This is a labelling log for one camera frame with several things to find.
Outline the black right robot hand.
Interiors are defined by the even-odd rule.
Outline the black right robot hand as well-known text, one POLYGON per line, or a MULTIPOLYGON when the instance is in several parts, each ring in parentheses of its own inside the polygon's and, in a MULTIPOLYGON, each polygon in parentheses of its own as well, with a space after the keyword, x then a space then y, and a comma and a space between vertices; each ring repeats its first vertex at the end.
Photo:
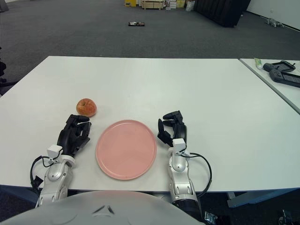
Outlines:
POLYGON ((180 111, 170 112, 163 116, 163 120, 158 119, 158 135, 157 137, 165 144, 173 147, 173 140, 183 139, 187 143, 187 126, 183 122, 180 111), (164 130, 164 126, 172 127, 173 137, 164 130))

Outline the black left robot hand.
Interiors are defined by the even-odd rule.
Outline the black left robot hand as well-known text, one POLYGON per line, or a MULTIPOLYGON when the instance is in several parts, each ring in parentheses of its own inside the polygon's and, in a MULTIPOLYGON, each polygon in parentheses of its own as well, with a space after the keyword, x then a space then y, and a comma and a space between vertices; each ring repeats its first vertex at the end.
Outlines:
POLYGON ((89 117, 71 114, 58 137, 59 155, 74 157, 90 140, 90 127, 89 117))

